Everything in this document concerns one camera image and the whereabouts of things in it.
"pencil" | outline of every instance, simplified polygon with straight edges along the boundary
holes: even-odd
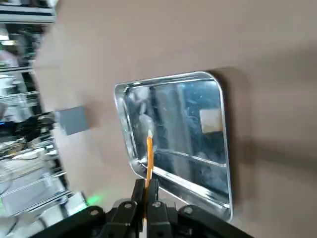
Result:
[[[147,138],[147,148],[148,148],[148,171],[147,171],[147,179],[145,180],[145,206],[148,200],[148,187],[150,184],[150,180],[152,178],[152,172],[154,167],[154,154],[153,154],[153,140],[152,140],[152,133],[149,130],[149,135]]]

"silver tray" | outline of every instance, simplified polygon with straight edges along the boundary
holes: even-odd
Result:
[[[118,84],[115,103],[133,171],[147,173],[153,133],[160,187],[224,220],[233,213],[223,92],[208,72]]]

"gray block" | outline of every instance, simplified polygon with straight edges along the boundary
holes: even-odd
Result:
[[[88,130],[85,108],[83,106],[56,111],[56,121],[66,135]]]

